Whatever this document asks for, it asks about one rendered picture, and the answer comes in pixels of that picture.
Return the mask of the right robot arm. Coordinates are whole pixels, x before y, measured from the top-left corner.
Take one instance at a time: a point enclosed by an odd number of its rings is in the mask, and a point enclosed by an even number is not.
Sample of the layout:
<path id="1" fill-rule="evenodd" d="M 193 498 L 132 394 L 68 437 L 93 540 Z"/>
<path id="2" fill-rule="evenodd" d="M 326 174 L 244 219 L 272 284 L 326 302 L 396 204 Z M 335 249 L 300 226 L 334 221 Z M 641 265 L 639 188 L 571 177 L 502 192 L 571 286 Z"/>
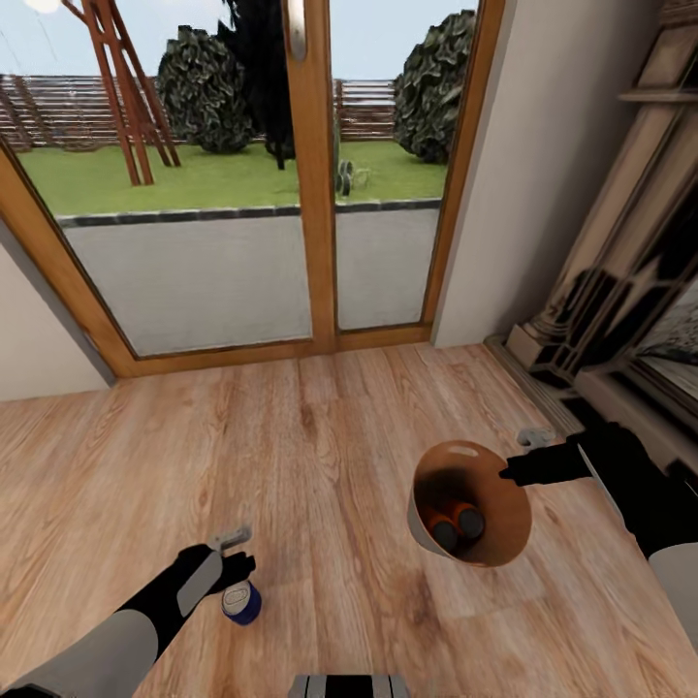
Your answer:
<path id="1" fill-rule="evenodd" d="M 608 422 L 555 439 L 548 426 L 522 428 L 524 456 L 508 458 L 502 479 L 549 485 L 593 476 L 619 520 L 636 536 L 698 656 L 698 494 L 650 462 L 635 432 Z"/>

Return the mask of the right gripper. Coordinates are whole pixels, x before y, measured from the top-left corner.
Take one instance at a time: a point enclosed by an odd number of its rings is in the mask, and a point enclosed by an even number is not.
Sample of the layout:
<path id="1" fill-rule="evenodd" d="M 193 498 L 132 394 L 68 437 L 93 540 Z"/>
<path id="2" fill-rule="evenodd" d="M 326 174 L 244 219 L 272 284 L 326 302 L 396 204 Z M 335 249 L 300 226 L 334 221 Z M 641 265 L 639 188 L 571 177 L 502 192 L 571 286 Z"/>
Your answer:
<path id="1" fill-rule="evenodd" d="M 524 456 L 508 458 L 509 467 L 499 472 L 499 476 L 502 479 L 513 479 L 516 485 L 526 487 L 533 483 L 549 485 L 571 481 L 555 466 L 554 448 L 555 446 L 549 446 Z"/>

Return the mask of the trash can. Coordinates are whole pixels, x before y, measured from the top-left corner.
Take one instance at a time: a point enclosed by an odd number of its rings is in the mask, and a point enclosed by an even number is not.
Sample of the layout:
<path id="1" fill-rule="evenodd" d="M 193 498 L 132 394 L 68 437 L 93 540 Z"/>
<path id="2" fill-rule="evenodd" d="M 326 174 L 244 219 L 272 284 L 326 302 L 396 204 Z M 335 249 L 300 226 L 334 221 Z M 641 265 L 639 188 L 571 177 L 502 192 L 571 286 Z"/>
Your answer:
<path id="1" fill-rule="evenodd" d="M 477 452 L 471 457 L 448 448 L 458 446 Z M 413 475 L 407 523 L 412 537 L 426 551 L 482 570 L 511 564 L 527 547 L 533 528 L 531 504 L 524 486 L 502 479 L 508 463 L 489 448 L 467 440 L 447 440 L 429 448 Z M 458 537 L 451 551 L 444 551 L 423 525 L 417 508 L 434 506 L 442 498 L 475 505 L 484 520 L 477 539 Z"/>

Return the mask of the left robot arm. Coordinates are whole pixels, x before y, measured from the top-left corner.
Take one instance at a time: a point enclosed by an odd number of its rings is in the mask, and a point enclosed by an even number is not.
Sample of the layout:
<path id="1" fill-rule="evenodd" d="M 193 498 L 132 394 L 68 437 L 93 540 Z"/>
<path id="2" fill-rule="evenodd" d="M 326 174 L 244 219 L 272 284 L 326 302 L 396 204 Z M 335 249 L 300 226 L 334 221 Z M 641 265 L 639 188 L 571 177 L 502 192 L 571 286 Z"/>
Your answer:
<path id="1" fill-rule="evenodd" d="M 236 526 L 181 550 L 174 565 L 0 698 L 131 698 L 201 600 L 256 569 L 254 555 L 224 552 L 251 537 L 250 526 Z"/>

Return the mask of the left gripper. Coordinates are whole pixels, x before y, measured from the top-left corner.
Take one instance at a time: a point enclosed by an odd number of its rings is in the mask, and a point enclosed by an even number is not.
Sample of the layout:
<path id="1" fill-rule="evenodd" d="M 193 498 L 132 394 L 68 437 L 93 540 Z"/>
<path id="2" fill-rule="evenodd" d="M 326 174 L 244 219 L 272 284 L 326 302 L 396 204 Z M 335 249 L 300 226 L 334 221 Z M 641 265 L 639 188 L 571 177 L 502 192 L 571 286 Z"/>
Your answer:
<path id="1" fill-rule="evenodd" d="M 222 557 L 222 574 L 223 563 L 225 564 L 225 578 L 223 578 L 219 587 L 215 591 L 212 591 L 211 594 L 221 592 L 227 587 L 236 585 L 245 579 L 247 580 L 250 572 L 256 569 L 254 555 L 247 557 L 246 552 L 239 552 L 229 557 Z"/>

